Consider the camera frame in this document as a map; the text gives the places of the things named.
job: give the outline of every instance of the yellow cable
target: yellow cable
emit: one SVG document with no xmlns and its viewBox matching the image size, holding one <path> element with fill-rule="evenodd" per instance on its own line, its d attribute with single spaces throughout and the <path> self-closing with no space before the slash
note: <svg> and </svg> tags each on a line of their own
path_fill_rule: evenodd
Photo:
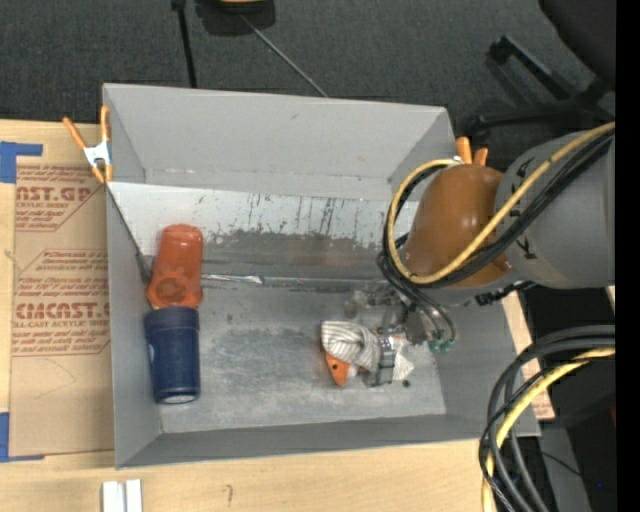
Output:
<svg viewBox="0 0 640 512">
<path fill-rule="evenodd" d="M 577 356 L 575 359 L 583 359 L 583 358 L 592 358 L 592 357 L 609 357 L 616 353 L 615 348 L 597 348 L 593 350 L 589 350 L 584 352 L 583 354 Z M 513 409 L 507 414 L 504 421 L 500 425 L 498 432 L 496 434 L 496 440 L 498 442 L 498 448 L 502 447 L 504 440 L 507 437 L 507 434 L 520 417 L 522 412 L 529 406 L 529 404 L 542 393 L 545 389 L 547 389 L 551 384 L 556 382 L 561 377 L 565 376 L 567 373 L 572 372 L 573 370 L 584 366 L 589 361 L 576 361 L 574 363 L 566 363 L 562 366 L 558 366 L 554 368 L 548 375 L 545 375 L 542 379 L 536 382 L 531 388 L 523 394 L 514 404 Z M 487 456 L 487 471 L 489 475 L 493 475 L 494 469 L 494 460 L 493 456 L 489 454 Z M 487 480 L 483 480 L 482 482 L 482 508 L 485 512 L 494 512 L 495 505 L 493 503 L 493 492 L 491 490 L 491 485 Z"/>
<path fill-rule="evenodd" d="M 615 127 L 615 122 L 608 123 L 598 128 L 595 128 L 587 133 L 581 135 L 580 137 L 574 139 L 569 142 L 558 151 L 556 151 L 551 157 L 546 160 L 543 164 L 541 164 L 523 183 L 522 185 L 514 192 L 514 194 L 508 199 L 508 201 L 504 204 L 502 208 L 493 216 L 491 221 L 484 227 L 484 229 L 473 239 L 473 241 L 446 267 L 440 269 L 438 272 L 435 272 L 430 275 L 418 275 L 414 274 L 409 270 L 402 260 L 400 259 L 400 254 L 396 249 L 393 240 L 394 237 L 394 219 L 396 218 L 398 212 L 398 204 L 400 202 L 400 197 L 405 192 L 407 186 L 413 181 L 414 177 L 420 174 L 421 172 L 429 169 L 431 167 L 435 167 L 436 165 L 442 165 L 443 162 L 455 162 L 452 160 L 434 160 L 433 162 L 429 162 L 418 167 L 415 171 L 413 171 L 407 178 L 401 183 L 400 188 L 396 192 L 391 201 L 391 207 L 389 209 L 389 218 L 387 219 L 387 238 L 389 241 L 389 253 L 396 269 L 409 281 L 415 284 L 429 284 L 442 279 L 447 276 L 454 270 L 456 270 L 460 265 L 462 265 L 473 252 L 480 247 L 480 245 L 486 240 L 486 238 L 493 232 L 498 223 L 511 211 L 511 209 L 520 201 L 522 196 L 531 188 L 531 186 L 558 160 L 561 160 L 571 151 L 581 146 L 585 142 L 598 137 L 604 133 L 607 133 L 613 130 Z"/>
</svg>

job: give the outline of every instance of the black cable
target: black cable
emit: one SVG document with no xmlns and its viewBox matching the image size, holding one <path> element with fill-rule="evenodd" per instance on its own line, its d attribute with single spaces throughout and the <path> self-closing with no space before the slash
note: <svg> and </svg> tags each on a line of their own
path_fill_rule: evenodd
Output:
<svg viewBox="0 0 640 512">
<path fill-rule="evenodd" d="M 418 175 L 413 180 L 413 182 L 409 184 L 409 186 L 406 188 L 402 196 L 399 198 L 397 212 L 398 213 L 400 212 L 404 203 L 407 201 L 407 199 L 411 195 L 411 192 L 415 189 L 416 186 L 418 186 L 419 183 L 421 183 L 422 181 L 427 179 L 429 176 L 432 176 L 436 172 L 446 167 L 447 167 L 446 164 L 435 166 L 430 169 L 427 169 L 424 173 Z M 390 221 L 389 217 L 390 217 L 390 210 L 387 212 L 387 222 Z M 408 233 L 404 234 L 403 236 L 395 240 L 393 243 L 395 243 L 396 247 L 399 248 L 406 242 L 407 238 L 408 238 Z M 415 304 L 418 308 L 420 308 L 420 310 L 423 311 L 429 317 L 431 322 L 438 329 L 437 336 L 439 338 L 442 337 L 443 332 L 442 332 L 442 329 L 438 328 L 439 322 L 435 317 L 434 312 L 437 315 L 439 315 L 447 324 L 447 329 L 449 330 L 449 333 L 450 333 L 449 339 L 452 341 L 457 339 L 457 336 L 458 336 L 457 329 L 455 327 L 455 324 L 449 317 L 449 315 L 445 313 L 444 310 L 440 308 L 437 304 L 435 304 L 431 299 L 429 299 L 423 293 L 421 293 L 417 289 L 417 287 L 413 285 L 413 283 L 410 283 L 409 281 L 404 279 L 402 274 L 400 274 L 397 271 L 397 269 L 395 268 L 395 265 L 393 265 L 393 262 L 391 260 L 391 255 L 389 252 L 389 243 L 390 241 L 387 236 L 387 230 L 384 229 L 383 237 L 382 237 L 382 251 L 378 254 L 378 257 L 376 258 L 378 267 L 380 268 L 384 277 L 387 279 L 387 281 L 389 281 L 389 283 L 391 283 L 391 285 L 399 293 L 405 295 L 413 304 Z"/>
<path fill-rule="evenodd" d="M 594 336 L 598 337 L 599 339 L 597 343 L 594 343 L 594 340 L 593 340 Z M 504 464 L 504 461 L 502 459 L 502 456 L 500 454 L 500 449 L 497 445 L 497 439 L 496 439 L 498 418 L 510 407 L 512 403 L 515 402 L 516 396 L 519 396 L 521 394 L 522 389 L 525 389 L 525 387 L 529 387 L 530 385 L 532 385 L 532 382 L 537 380 L 537 377 L 534 379 L 530 379 L 520 388 L 518 392 L 516 392 L 515 394 L 512 394 L 511 390 L 513 389 L 513 383 L 515 382 L 516 375 L 518 374 L 518 371 L 520 370 L 520 368 L 523 365 L 525 365 L 527 362 L 529 362 L 532 359 L 536 359 L 545 355 L 554 354 L 558 352 L 566 352 L 570 350 L 587 351 L 596 347 L 615 346 L 615 341 L 609 339 L 610 337 L 613 337 L 613 336 L 615 336 L 615 326 L 596 326 L 592 328 L 587 327 L 587 328 L 578 328 L 578 329 L 566 329 L 564 331 L 560 331 L 558 333 L 553 333 L 552 335 L 545 336 L 541 338 L 541 340 L 538 342 L 539 344 L 531 345 L 525 351 L 523 351 L 516 358 L 516 360 L 513 363 L 511 363 L 511 365 L 509 365 L 509 367 L 502 373 L 502 375 L 496 382 L 496 385 L 491 393 L 491 397 L 489 400 L 488 413 L 487 413 L 487 416 L 489 418 L 488 425 L 481 439 L 484 440 L 485 437 L 488 437 L 489 443 L 490 443 L 490 450 L 492 452 L 498 473 L 503 479 L 504 484 L 507 487 L 508 491 L 511 493 L 511 495 L 527 511 L 531 509 L 530 507 L 528 507 L 528 505 L 524 501 L 524 498 L 516 489 L 511 479 L 509 478 L 509 474 L 506 469 L 506 465 Z M 587 340 L 580 339 L 583 337 L 588 337 L 590 339 L 587 339 Z M 547 370 L 544 370 L 543 372 L 540 372 L 538 376 L 543 374 L 545 371 L 551 371 L 551 369 L 547 369 Z M 501 390 L 507 384 L 511 385 L 511 388 L 507 388 L 505 391 L 505 395 L 509 397 L 509 400 L 505 401 L 505 403 L 500 408 L 500 410 L 496 412 L 497 403 L 499 401 Z M 484 449 L 481 449 L 480 456 L 481 456 L 481 466 L 483 468 L 483 474 L 485 474 L 485 477 L 487 477 L 488 472 L 486 471 L 486 466 L 485 466 L 486 461 L 483 458 Z M 523 468 L 520 468 L 520 470 L 523 474 L 527 471 L 526 467 L 524 466 Z"/>
<path fill-rule="evenodd" d="M 524 447 L 525 451 L 534 451 L 533 448 L 528 448 L 528 447 Z M 578 478 L 581 478 L 584 482 L 590 483 L 591 485 L 597 485 L 599 482 L 597 480 L 593 480 L 592 478 L 586 478 L 584 476 L 584 474 L 582 474 L 582 472 L 580 472 L 579 470 L 575 469 L 573 466 L 571 466 L 571 464 L 569 464 L 568 462 L 565 462 L 564 460 L 562 460 L 559 457 L 556 457 L 555 455 L 552 455 L 548 452 L 543 452 L 542 450 L 539 450 L 540 455 L 542 455 L 543 457 L 554 461 L 556 464 L 562 466 L 563 468 L 565 468 L 567 471 L 569 471 L 570 473 L 573 473 L 575 476 L 577 476 Z M 603 492 L 603 493 L 607 493 L 607 494 L 615 494 L 615 492 L 613 492 L 612 490 L 604 490 L 604 489 L 600 489 L 599 492 Z"/>
<path fill-rule="evenodd" d="M 472 274 L 475 274 L 486 265 L 491 263 L 496 257 L 502 254 L 506 248 L 524 233 L 524 231 L 538 218 L 544 209 L 580 174 L 588 169 L 588 164 L 600 158 L 608 148 L 612 140 L 612 133 L 607 133 L 596 137 L 578 150 L 565 164 L 560 171 L 547 183 L 543 190 L 532 200 L 529 207 L 520 217 L 500 236 L 498 240 L 490 245 L 478 249 L 468 263 L 462 265 L 447 276 L 429 283 L 420 285 L 424 288 L 440 288 L 451 286 L 463 281 Z"/>
<path fill-rule="evenodd" d="M 610 359 L 608 358 L 596 358 L 596 357 L 586 357 L 586 358 L 578 358 L 578 359 L 572 359 L 572 363 L 579 363 L 579 362 L 604 362 L 604 361 L 609 361 Z M 521 386 L 518 391 L 516 393 L 513 392 L 513 386 L 515 383 L 515 376 L 512 375 L 511 378 L 509 379 L 509 381 L 506 383 L 505 385 L 505 402 L 504 405 L 500 408 L 499 412 L 497 414 L 495 414 L 492 419 L 493 421 L 491 422 L 491 424 L 495 425 L 496 431 L 497 431 L 497 419 L 504 413 L 506 413 L 510 408 L 511 405 L 519 398 L 519 396 L 522 394 L 523 391 L 527 391 L 528 389 L 531 388 L 531 386 L 535 383 L 535 381 L 537 381 L 539 378 L 546 376 L 548 373 L 550 373 L 551 371 L 553 371 L 555 369 L 555 367 L 549 367 L 549 368 L 545 368 L 544 370 L 541 370 L 540 372 L 538 372 L 533 378 L 529 379 L 523 386 Z M 522 451 L 521 451 L 521 447 L 520 447 L 520 443 L 517 439 L 517 431 L 516 431 L 516 427 L 515 425 L 511 428 L 510 432 L 510 437 L 509 442 L 511 444 L 511 449 L 512 449 L 512 453 L 514 455 L 514 462 L 516 464 L 517 467 L 517 471 L 519 473 L 519 475 L 522 477 L 522 480 L 524 482 L 524 485 L 530 495 L 530 497 L 533 499 L 533 501 L 535 502 L 538 510 L 542 511 L 542 512 L 549 512 L 549 509 L 547 508 L 546 504 L 544 503 L 544 500 L 542 499 L 542 497 L 540 496 L 540 493 L 538 492 L 533 479 L 531 478 L 531 474 L 529 473 L 529 470 L 526 466 L 526 463 L 524 461 L 524 457 L 522 456 Z M 506 464 L 504 462 L 504 459 L 502 457 L 502 454 L 500 452 L 500 449 L 497 446 L 497 439 L 495 440 L 495 444 L 494 441 L 491 440 L 490 438 L 490 444 L 491 444 L 491 451 L 492 451 L 492 455 L 495 461 L 495 465 L 496 465 L 496 469 L 498 470 L 498 473 L 500 474 L 502 479 L 505 479 L 506 477 L 509 476 L 509 471 L 506 468 Z M 514 497 L 516 497 L 516 500 L 518 500 L 517 495 L 519 495 L 520 497 L 522 497 L 522 499 L 524 500 L 524 497 L 522 496 L 522 494 L 520 494 L 517 491 L 517 488 L 515 488 L 515 486 L 513 487 L 514 489 L 516 489 L 516 492 L 513 493 L 512 489 L 509 489 L 512 492 L 512 495 L 514 495 Z M 523 508 L 525 510 L 529 510 L 527 506 L 523 506 Z"/>
<path fill-rule="evenodd" d="M 485 306 L 487 304 L 493 304 L 494 302 L 504 299 L 511 292 L 522 292 L 529 290 L 535 286 L 538 285 L 533 281 L 517 281 L 505 286 L 504 288 L 501 288 L 500 290 L 476 295 L 475 298 L 478 304 L 480 304 L 481 306 Z"/>
<path fill-rule="evenodd" d="M 192 89 L 198 88 L 196 79 L 196 68 L 193 64 L 193 53 L 191 52 L 191 41 L 189 40 L 189 26 L 187 25 L 187 17 L 184 14 L 186 0 L 172 0 L 171 8 L 178 14 L 178 23 L 180 24 L 180 35 L 182 37 L 182 46 L 184 48 L 184 56 L 187 61 L 187 72 L 189 73 L 189 85 Z"/>
<path fill-rule="evenodd" d="M 562 330 L 562 331 L 551 333 L 548 336 L 541 338 L 537 343 L 546 343 L 546 344 L 554 343 L 559 340 L 566 339 L 568 335 L 574 336 L 574 337 L 580 337 L 580 336 L 591 337 L 593 335 L 612 335 L 614 333 L 615 333 L 615 329 L 612 330 L 610 326 L 606 326 L 606 325 L 577 327 L 577 328 L 572 328 L 570 330 Z M 516 380 L 516 377 L 514 374 L 510 377 L 510 379 L 505 384 L 505 392 L 504 392 L 505 403 L 508 403 L 512 400 L 512 392 L 513 392 L 513 386 L 515 384 L 515 380 Z M 543 512 L 548 512 L 548 508 L 546 507 L 546 504 L 544 503 L 542 496 L 540 496 L 540 493 L 535 487 L 535 484 L 533 483 L 531 475 L 527 470 L 526 463 L 524 461 L 524 456 L 522 455 L 521 446 L 520 446 L 520 443 L 518 442 L 518 433 L 515 425 L 509 432 L 509 442 L 511 445 L 511 451 L 513 453 L 515 465 L 517 466 L 522 476 L 524 485 L 527 488 L 529 495 L 531 496 L 533 501 L 536 503 L 539 510 Z"/>
<path fill-rule="evenodd" d="M 318 85 L 313 79 L 307 75 L 304 71 L 302 71 L 295 62 L 293 62 L 289 57 L 285 55 L 285 53 L 280 50 L 275 44 L 271 42 L 267 36 L 265 36 L 258 28 L 251 23 L 244 15 L 240 14 L 240 19 L 249 27 L 253 33 L 260 39 L 264 44 L 267 45 L 278 57 L 280 57 L 293 71 L 295 71 L 305 82 L 307 82 L 311 87 L 313 87 L 316 92 L 322 96 L 323 98 L 328 98 L 329 95 Z"/>
</svg>

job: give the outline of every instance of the wire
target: wire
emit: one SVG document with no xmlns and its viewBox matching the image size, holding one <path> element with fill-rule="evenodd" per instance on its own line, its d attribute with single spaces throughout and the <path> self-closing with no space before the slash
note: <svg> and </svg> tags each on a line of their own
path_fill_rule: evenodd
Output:
<svg viewBox="0 0 640 512">
<path fill-rule="evenodd" d="M 240 19 L 244 21 L 245 25 L 247 25 L 247 27 L 249 27 L 264 44 L 271 48 L 271 50 L 273 50 L 278 57 L 280 57 L 291 69 L 293 69 L 293 71 L 295 71 L 305 82 L 313 87 L 320 96 L 323 96 L 324 98 L 329 97 L 329 95 L 324 92 L 324 90 L 318 84 L 316 84 L 309 75 L 302 71 L 295 62 L 293 62 L 289 57 L 285 55 L 282 50 L 280 50 L 275 44 L 273 44 L 271 40 L 262 33 L 262 31 L 258 30 L 258 28 L 253 23 L 251 23 L 243 14 L 240 14 L 239 16 Z"/>
<path fill-rule="evenodd" d="M 429 275 L 418 275 L 409 270 L 402 260 L 400 259 L 400 254 L 395 248 L 394 244 L 387 244 L 387 248 L 389 250 L 390 258 L 393 262 L 393 266 L 395 269 L 407 280 L 411 281 L 414 284 L 429 284 L 443 277 L 447 276 L 454 270 L 456 270 L 460 265 L 462 265 L 472 254 L 473 252 L 480 247 L 480 245 L 487 239 L 487 237 L 493 232 L 495 227 L 500 223 L 500 221 L 511 211 L 511 209 L 520 201 L 520 199 L 524 196 L 524 194 L 533 186 L 533 184 L 558 160 L 561 160 L 565 156 L 567 156 L 571 151 L 580 147 L 584 143 L 589 140 L 610 132 L 615 127 L 615 122 L 608 123 L 606 125 L 600 126 L 593 130 L 586 132 L 585 134 L 577 137 L 572 140 L 561 149 L 553 153 L 544 163 L 542 163 L 533 173 L 520 185 L 520 187 L 511 195 L 511 197 L 506 201 L 506 203 L 496 212 L 496 214 L 491 218 L 491 220 L 487 223 L 487 225 L 480 231 L 480 233 L 471 241 L 471 243 L 456 256 L 449 264 L 447 264 L 444 268 L 440 269 L 437 272 L 434 272 Z M 387 240 L 394 239 L 394 224 L 395 219 L 398 215 L 398 205 L 400 203 L 401 198 L 405 194 L 405 190 L 411 185 L 412 181 L 419 176 L 425 169 L 428 169 L 431 165 L 438 165 L 437 162 L 442 162 L 441 160 L 435 160 L 434 162 L 430 162 L 428 164 L 424 164 L 413 172 L 411 172 L 404 181 L 400 184 L 396 194 L 394 195 L 391 206 L 389 208 L 389 215 L 387 216 L 387 222 L 385 226 Z"/>
<path fill-rule="evenodd" d="M 524 450 L 526 452 L 530 452 L 532 454 L 538 454 L 539 453 L 544 458 L 552 460 L 553 462 L 555 462 L 556 464 L 562 466 L 563 468 L 565 468 L 567 471 L 569 471 L 570 473 L 574 474 L 575 476 L 577 476 L 579 478 L 584 478 L 584 475 L 582 474 L 582 472 L 579 469 L 574 468 L 568 462 L 562 460 L 560 457 L 556 457 L 555 455 L 552 455 L 549 452 L 545 452 L 545 451 L 542 451 L 540 449 L 536 449 L 536 448 L 532 448 L 532 447 L 528 447 L 528 446 L 520 447 L 520 449 L 522 449 L 522 450 Z"/>
<path fill-rule="evenodd" d="M 513 505 L 498 487 L 492 476 L 494 464 L 500 473 L 504 485 L 507 487 L 509 493 L 516 499 L 518 504 L 527 512 L 532 510 L 525 502 L 522 495 L 515 488 L 500 455 L 500 447 L 505 440 L 506 434 L 512 431 L 513 424 L 524 408 L 526 408 L 531 402 L 534 394 L 542 392 L 543 389 L 546 389 L 549 385 L 555 382 L 555 380 L 559 379 L 566 373 L 587 364 L 593 358 L 602 358 L 614 354 L 615 340 L 611 339 L 614 336 L 615 326 L 591 326 L 565 329 L 563 331 L 547 335 L 541 338 L 535 345 L 532 345 L 523 351 L 500 376 L 491 393 L 488 407 L 488 426 L 481 438 L 482 440 L 486 437 L 489 438 L 491 453 L 485 456 L 483 444 L 481 443 L 480 446 L 481 467 L 483 475 L 485 476 L 482 493 L 483 506 L 485 510 L 491 510 L 490 504 L 487 505 L 489 501 L 487 500 L 487 497 L 490 496 L 491 490 L 494 491 L 495 495 L 509 510 L 513 510 Z M 568 351 L 575 350 L 580 350 L 583 353 L 574 357 L 571 363 L 565 363 L 555 368 L 543 370 L 532 379 L 525 382 L 525 384 L 523 384 L 516 393 L 512 393 L 515 377 L 518 374 L 519 369 L 528 361 L 545 355 L 557 354 L 559 352 L 566 353 Z M 503 387 L 505 388 L 504 405 L 496 412 L 497 403 Z M 497 431 L 496 422 L 499 417 L 507 411 L 509 411 L 509 413 L 501 425 L 500 430 Z M 514 445 L 514 448 L 518 450 L 519 446 L 516 444 Z M 547 510 L 542 499 L 536 499 L 536 495 L 539 498 L 539 494 L 537 494 L 537 490 L 535 490 L 535 487 L 533 486 L 528 470 L 524 465 L 519 466 L 519 468 L 525 485 L 527 485 L 531 497 L 536 502 L 536 506 L 539 510 Z"/>
<path fill-rule="evenodd" d="M 545 208 L 571 184 L 578 176 L 588 169 L 588 164 L 599 158 L 612 141 L 611 134 L 604 134 L 579 150 L 568 160 L 544 189 L 531 201 L 527 209 L 518 219 L 507 228 L 494 243 L 478 249 L 471 261 L 465 263 L 449 275 L 423 285 L 429 288 L 451 286 L 463 281 L 491 263 L 502 254 L 524 231 L 540 216 Z"/>
<path fill-rule="evenodd" d="M 184 49 L 184 57 L 187 61 L 187 72 L 189 73 L 189 85 L 192 89 L 198 88 L 198 80 L 196 78 L 196 68 L 193 64 L 193 53 L 191 51 L 191 41 L 189 40 L 189 26 L 187 18 L 184 14 L 184 6 L 186 1 L 173 0 L 171 7 L 178 14 L 178 23 L 180 25 L 180 35 L 182 37 L 182 47 Z"/>
<path fill-rule="evenodd" d="M 488 410 L 488 416 L 491 419 L 489 420 L 489 426 L 487 427 L 485 434 L 483 434 L 483 438 L 486 435 L 486 432 L 488 432 L 489 441 L 491 443 L 491 448 L 493 450 L 493 456 L 495 458 L 495 462 L 498 467 L 499 473 L 503 479 L 506 478 L 505 475 L 507 475 L 507 471 L 501 459 L 499 447 L 497 445 L 496 430 L 494 427 L 495 427 L 495 422 L 497 421 L 497 418 L 502 413 L 504 413 L 504 411 L 509 407 L 512 401 L 515 400 L 515 398 L 510 399 L 510 392 L 511 392 L 511 389 L 513 388 L 513 382 L 515 381 L 515 376 L 517 375 L 520 367 L 526 364 L 526 362 L 528 362 L 529 360 L 534 359 L 536 357 L 541 357 L 544 355 L 555 354 L 558 352 L 566 353 L 567 351 L 576 350 L 576 349 L 587 350 L 587 349 L 591 349 L 598 346 L 613 347 L 615 346 L 614 341 L 608 338 L 613 336 L 614 333 L 615 333 L 615 328 L 612 328 L 611 326 L 598 326 L 597 328 L 593 328 L 591 332 L 585 329 L 570 329 L 570 330 L 562 331 L 562 335 L 565 337 L 565 339 L 555 343 L 548 344 L 544 342 L 544 338 L 543 338 L 543 340 L 541 340 L 542 343 L 538 342 L 538 343 L 541 343 L 540 345 L 534 345 L 529 347 L 502 374 L 502 376 L 498 380 L 491 394 L 491 398 L 489 401 L 489 410 Z M 582 339 L 569 339 L 569 338 L 579 338 L 580 336 L 588 336 L 589 334 L 591 336 L 594 336 L 594 335 L 604 336 L 605 338 L 604 339 L 598 338 L 599 341 L 597 342 L 595 342 L 592 337 L 586 342 L 585 340 L 582 340 Z M 494 414 L 494 411 L 496 409 L 496 404 L 499 399 L 500 390 L 502 389 L 503 386 L 505 387 L 505 405 L 500 409 L 498 413 Z M 521 470 L 523 473 L 527 472 L 526 468 L 521 468 Z M 522 500 L 522 498 L 518 499 L 520 495 L 517 489 L 515 489 L 515 486 L 512 485 L 510 480 L 505 481 L 505 485 L 508 487 L 508 490 L 510 491 L 510 493 L 513 496 L 515 496 L 518 501 Z"/>
<path fill-rule="evenodd" d="M 411 194 L 413 189 L 420 182 L 424 181 L 425 179 L 435 174 L 436 172 L 446 167 L 449 167 L 450 165 L 456 165 L 456 164 L 458 164 L 457 160 L 443 159 L 443 160 L 436 160 L 433 162 L 429 162 L 428 164 L 421 166 L 419 168 L 420 172 L 417 173 L 412 183 L 408 187 L 406 187 L 404 194 L 400 198 L 400 207 L 404 205 L 404 203 L 409 198 L 409 195 Z M 408 233 L 405 233 L 403 236 L 395 240 L 393 245 L 396 248 L 400 248 L 407 241 L 407 238 L 408 238 Z M 380 268 L 380 271 L 382 272 L 383 276 L 396 289 L 396 291 L 399 293 L 401 298 L 402 296 L 404 296 L 415 307 L 418 307 L 423 313 L 425 313 L 425 315 L 427 315 L 429 320 L 431 320 L 431 323 L 436 328 L 436 337 L 438 338 L 439 341 L 442 341 L 444 336 L 444 330 L 442 328 L 442 326 L 444 325 L 445 329 L 449 331 L 449 337 L 447 339 L 447 343 L 445 343 L 444 346 L 450 346 L 451 343 L 453 343 L 458 337 L 455 324 L 453 323 L 449 315 L 447 315 L 447 313 L 442 308 L 440 308 L 433 301 L 431 301 L 431 299 L 429 299 L 427 296 L 421 293 L 420 290 L 418 290 L 418 288 L 416 288 L 413 284 L 404 280 L 400 274 L 395 272 L 393 264 L 391 263 L 391 260 L 389 258 L 388 246 L 389 246 L 389 243 L 387 240 L 387 233 L 386 233 L 386 230 L 383 230 L 382 251 L 378 254 L 376 258 L 376 263 L 378 264 L 378 267 Z"/>
</svg>

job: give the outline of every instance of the black carpet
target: black carpet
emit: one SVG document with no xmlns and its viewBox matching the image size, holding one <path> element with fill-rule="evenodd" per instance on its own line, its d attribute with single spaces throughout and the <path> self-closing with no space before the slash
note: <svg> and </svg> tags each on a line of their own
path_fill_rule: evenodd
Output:
<svg viewBox="0 0 640 512">
<path fill-rule="evenodd" d="M 170 0 L 0 0 L 0 13 L 2 118 L 95 122 L 104 82 L 189 87 Z M 186 17 L 200 88 L 318 95 L 212 0 L 188 0 Z M 517 62 L 486 61 L 503 34 L 578 88 L 593 76 L 535 0 L 274 0 L 249 19 L 329 96 L 445 106 L 456 135 L 475 112 L 551 99 Z M 502 169 L 557 135 L 536 123 L 482 143 Z"/>
</svg>

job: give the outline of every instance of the blue cup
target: blue cup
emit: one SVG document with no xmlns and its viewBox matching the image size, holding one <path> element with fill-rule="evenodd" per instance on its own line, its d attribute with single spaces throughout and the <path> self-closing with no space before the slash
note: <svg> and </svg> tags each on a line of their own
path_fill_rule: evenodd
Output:
<svg viewBox="0 0 640 512">
<path fill-rule="evenodd" d="M 144 318 L 153 397 L 160 404 L 184 404 L 200 396 L 198 310 L 184 306 L 156 309 Z"/>
</svg>

